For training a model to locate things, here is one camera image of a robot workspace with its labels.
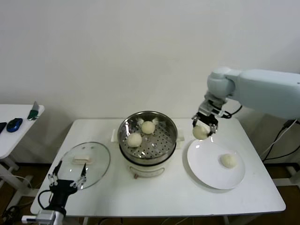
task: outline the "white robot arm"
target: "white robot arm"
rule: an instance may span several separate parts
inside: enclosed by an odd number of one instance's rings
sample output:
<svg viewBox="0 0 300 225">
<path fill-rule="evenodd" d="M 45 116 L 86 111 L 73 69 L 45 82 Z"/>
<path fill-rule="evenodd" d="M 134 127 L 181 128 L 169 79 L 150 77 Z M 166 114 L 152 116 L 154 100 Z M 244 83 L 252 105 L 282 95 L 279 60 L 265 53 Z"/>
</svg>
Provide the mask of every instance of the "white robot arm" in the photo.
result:
<svg viewBox="0 0 300 225">
<path fill-rule="evenodd" d="M 231 114 L 222 110 L 227 98 L 241 105 L 276 117 L 294 120 L 300 117 L 300 75 L 269 70 L 240 71 L 227 67 L 215 69 L 207 80 L 208 91 L 192 118 L 210 126 L 215 133 L 215 116 L 229 119 Z"/>
</svg>

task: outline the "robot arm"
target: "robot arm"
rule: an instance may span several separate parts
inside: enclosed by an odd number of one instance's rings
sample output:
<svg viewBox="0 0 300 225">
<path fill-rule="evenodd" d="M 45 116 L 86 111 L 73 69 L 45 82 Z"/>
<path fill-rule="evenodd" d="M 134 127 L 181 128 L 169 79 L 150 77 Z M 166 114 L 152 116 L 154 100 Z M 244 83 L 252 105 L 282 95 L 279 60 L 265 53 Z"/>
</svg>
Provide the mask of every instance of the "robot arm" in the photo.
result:
<svg viewBox="0 0 300 225">
<path fill-rule="evenodd" d="M 269 70 L 240 71 L 227 67 L 215 69 L 207 80 L 208 91 L 198 113 L 192 118 L 210 127 L 211 135 L 217 131 L 219 118 L 231 118 L 222 106 L 227 98 L 243 106 L 276 117 L 294 120 L 300 117 L 300 75 Z"/>
<path fill-rule="evenodd" d="M 84 164 L 81 175 L 78 180 L 61 180 L 58 178 L 58 171 L 62 161 L 54 168 L 52 174 L 48 174 L 50 181 L 49 189 L 52 192 L 50 204 L 47 207 L 41 206 L 43 209 L 36 216 L 23 216 L 24 224 L 36 222 L 38 224 L 62 225 L 63 219 L 66 216 L 65 206 L 68 197 L 77 192 L 86 182 L 86 164 Z"/>
</svg>

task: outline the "steamed bun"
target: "steamed bun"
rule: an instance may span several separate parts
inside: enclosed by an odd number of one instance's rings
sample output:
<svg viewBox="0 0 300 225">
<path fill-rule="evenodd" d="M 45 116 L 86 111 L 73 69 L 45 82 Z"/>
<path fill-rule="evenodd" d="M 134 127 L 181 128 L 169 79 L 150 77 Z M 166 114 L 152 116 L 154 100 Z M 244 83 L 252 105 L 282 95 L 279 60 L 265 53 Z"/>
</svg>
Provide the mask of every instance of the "steamed bun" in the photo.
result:
<svg viewBox="0 0 300 225">
<path fill-rule="evenodd" d="M 224 154 L 220 159 L 221 163 L 229 169 L 234 168 L 238 164 L 236 156 L 234 154 Z"/>
<path fill-rule="evenodd" d="M 154 132 L 154 130 L 155 130 L 155 125 L 153 122 L 146 121 L 142 124 L 142 132 L 144 134 L 147 134 L 147 135 L 152 134 Z"/>
<path fill-rule="evenodd" d="M 193 128 L 193 135 L 198 140 L 206 139 L 208 137 L 207 134 L 208 134 L 208 131 L 203 126 L 195 126 Z"/>
<path fill-rule="evenodd" d="M 139 133 L 132 133 L 127 138 L 129 147 L 136 148 L 142 143 L 142 136 Z"/>
</svg>

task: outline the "floor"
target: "floor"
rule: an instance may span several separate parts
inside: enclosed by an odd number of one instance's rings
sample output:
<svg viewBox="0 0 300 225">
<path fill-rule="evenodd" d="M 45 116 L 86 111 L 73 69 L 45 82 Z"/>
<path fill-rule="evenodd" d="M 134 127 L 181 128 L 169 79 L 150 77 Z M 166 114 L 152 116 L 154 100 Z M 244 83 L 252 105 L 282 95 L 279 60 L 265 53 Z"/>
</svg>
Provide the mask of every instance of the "floor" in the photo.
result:
<svg viewBox="0 0 300 225">
<path fill-rule="evenodd" d="M 287 178 L 289 177 L 288 171 L 284 166 L 278 165 L 267 165 L 266 166 L 269 174 L 272 178 Z M 38 188 L 44 177 L 46 176 L 49 170 L 49 165 L 20 165 L 20 169 L 16 172 L 13 172 L 18 176 L 26 176 L 31 174 L 34 176 L 31 184 L 33 187 Z M 300 190 L 296 187 L 279 187 L 279 192 L 283 197 L 286 203 L 286 210 L 280 213 L 271 213 L 261 215 L 255 220 L 253 220 L 249 225 L 287 225 L 287 224 L 300 224 Z M 5 211 L 6 206 L 8 205 L 11 197 L 14 194 L 13 188 L 8 184 L 4 184 L 0 189 L 0 213 L 2 214 Z M 26 197 L 20 201 L 20 204 L 25 204 L 20 206 L 21 215 L 30 215 L 30 206 L 33 198 Z M 236 217 L 229 217 L 229 220 L 232 221 Z M 164 220 L 164 225 L 175 225 L 184 218 L 90 218 L 89 225 L 160 225 Z M 195 217 L 187 218 L 182 221 L 180 225 L 223 225 L 222 217 Z"/>
</svg>

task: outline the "power cord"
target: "power cord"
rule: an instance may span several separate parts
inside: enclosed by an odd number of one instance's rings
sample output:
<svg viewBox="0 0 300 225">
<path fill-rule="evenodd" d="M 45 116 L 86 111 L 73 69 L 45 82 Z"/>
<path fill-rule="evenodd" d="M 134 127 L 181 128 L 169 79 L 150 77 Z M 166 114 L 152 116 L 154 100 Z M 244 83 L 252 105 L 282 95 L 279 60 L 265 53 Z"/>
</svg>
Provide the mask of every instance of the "power cord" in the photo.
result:
<svg viewBox="0 0 300 225">
<path fill-rule="evenodd" d="M 185 220 L 188 219 L 188 218 L 189 218 L 189 217 L 186 217 L 186 218 L 182 219 L 182 220 L 179 221 L 178 223 L 175 223 L 175 225 L 178 225 L 178 224 L 182 223 L 183 221 L 185 221 Z"/>
<path fill-rule="evenodd" d="M 25 181 L 29 184 L 29 186 L 30 186 L 31 188 L 33 188 L 32 185 L 31 185 L 31 183 L 30 183 L 30 181 L 27 180 L 25 177 L 13 175 L 13 174 L 12 174 L 12 175 L 10 175 L 10 174 L 0 174 L 0 177 L 17 177 L 17 178 L 21 178 L 21 179 L 25 180 Z"/>
<path fill-rule="evenodd" d="M 42 184 L 42 182 L 39 183 L 38 185 L 36 185 L 33 189 L 37 188 L 37 187 L 40 186 L 41 184 Z M 23 208 L 25 208 L 26 206 L 30 205 L 30 204 L 33 203 L 33 202 L 34 202 L 34 200 L 32 200 L 32 201 L 30 201 L 30 202 L 23 203 L 23 204 L 19 204 L 19 205 L 16 205 L 16 206 L 18 206 L 18 207 L 22 206 L 21 209 L 23 209 Z"/>
<path fill-rule="evenodd" d="M 285 127 L 282 127 L 282 128 L 281 128 L 281 130 L 280 130 L 280 131 L 278 132 L 278 134 L 276 135 L 276 137 L 275 137 L 273 143 L 277 140 L 277 138 L 279 137 L 279 135 L 281 134 L 281 132 L 284 131 L 285 129 L 286 129 Z M 267 160 L 267 157 L 268 157 L 269 154 L 271 153 L 271 151 L 272 151 L 272 149 L 273 149 L 273 146 L 274 146 L 274 144 L 271 145 L 270 150 L 268 151 L 266 157 L 264 158 L 264 160 L 263 160 L 262 162 L 264 162 L 265 160 Z"/>
<path fill-rule="evenodd" d="M 285 135 L 285 133 L 295 124 L 297 122 L 297 119 L 296 120 L 288 120 L 285 124 L 284 124 L 284 128 L 287 128 L 278 138 L 275 138 L 275 141 L 265 150 L 265 151 L 263 151 L 263 153 L 261 154 L 261 156 L 266 152 L 266 151 L 268 151 L 276 142 L 278 142 L 281 138 L 282 138 L 282 136 L 283 135 Z"/>
<path fill-rule="evenodd" d="M 160 225 L 164 225 L 165 222 L 167 222 L 169 219 L 171 219 L 170 217 L 165 219 Z"/>
<path fill-rule="evenodd" d="M 224 111 L 224 114 L 221 116 L 221 118 L 224 119 L 230 119 L 232 117 L 232 114 L 228 111 Z"/>
<path fill-rule="evenodd" d="M 290 153 L 288 153 L 288 154 L 285 154 L 285 155 L 283 155 L 283 156 L 274 157 L 274 158 L 268 158 L 268 159 L 266 159 L 266 160 L 277 159 L 277 158 L 283 158 L 283 157 L 289 156 L 289 155 L 295 153 L 298 149 L 300 149 L 300 145 L 299 145 L 294 151 L 292 151 L 292 152 L 290 152 Z"/>
<path fill-rule="evenodd" d="M 242 109 L 242 105 L 240 105 L 240 107 L 235 111 L 235 112 L 233 112 L 233 113 L 231 113 L 231 115 L 233 116 L 234 114 L 237 114 L 241 109 Z"/>
<path fill-rule="evenodd" d="M 39 204 L 39 206 L 42 208 L 42 209 L 45 209 L 45 207 L 42 205 L 42 203 L 41 203 L 41 201 L 40 201 L 40 197 L 41 197 L 41 195 L 43 194 L 43 193 L 45 193 L 45 192 L 51 192 L 50 190 L 44 190 L 44 191 L 42 191 L 42 192 L 40 192 L 39 194 L 38 194 L 38 196 L 37 196 L 37 202 L 38 202 L 38 204 Z"/>
<path fill-rule="evenodd" d="M 20 208 L 12 206 L 2 213 L 2 225 L 13 225 L 15 222 L 20 221 Z"/>
<path fill-rule="evenodd" d="M 96 223 L 95 225 L 102 225 L 105 221 L 107 221 L 109 218 L 102 218 Z"/>
</svg>

